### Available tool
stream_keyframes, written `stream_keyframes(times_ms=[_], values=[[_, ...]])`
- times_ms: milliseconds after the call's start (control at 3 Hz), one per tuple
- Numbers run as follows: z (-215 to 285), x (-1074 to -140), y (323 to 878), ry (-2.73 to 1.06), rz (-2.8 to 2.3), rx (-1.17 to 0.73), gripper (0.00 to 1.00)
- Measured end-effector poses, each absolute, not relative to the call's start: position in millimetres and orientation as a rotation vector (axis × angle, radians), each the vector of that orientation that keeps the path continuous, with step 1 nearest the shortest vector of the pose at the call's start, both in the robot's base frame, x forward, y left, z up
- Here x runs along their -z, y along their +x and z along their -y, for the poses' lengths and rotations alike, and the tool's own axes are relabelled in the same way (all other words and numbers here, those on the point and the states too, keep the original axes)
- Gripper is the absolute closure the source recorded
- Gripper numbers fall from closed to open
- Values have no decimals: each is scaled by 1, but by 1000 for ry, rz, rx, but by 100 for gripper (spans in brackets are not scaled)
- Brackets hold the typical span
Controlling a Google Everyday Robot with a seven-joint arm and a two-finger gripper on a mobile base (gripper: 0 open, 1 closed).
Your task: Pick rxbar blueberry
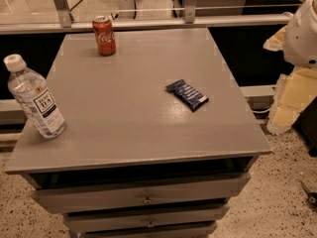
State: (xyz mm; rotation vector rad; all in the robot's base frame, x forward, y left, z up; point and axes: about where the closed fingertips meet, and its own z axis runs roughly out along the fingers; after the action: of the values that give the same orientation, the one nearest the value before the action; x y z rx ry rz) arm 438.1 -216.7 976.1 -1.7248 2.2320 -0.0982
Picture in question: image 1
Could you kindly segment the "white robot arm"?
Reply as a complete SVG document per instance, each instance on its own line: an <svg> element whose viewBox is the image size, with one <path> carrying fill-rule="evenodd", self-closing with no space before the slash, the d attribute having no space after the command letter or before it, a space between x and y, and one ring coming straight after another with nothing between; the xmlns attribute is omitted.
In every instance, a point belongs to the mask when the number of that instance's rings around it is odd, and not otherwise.
<svg viewBox="0 0 317 238"><path fill-rule="evenodd" d="M289 20L283 54L295 66L317 67L317 0L305 0Z"/></svg>

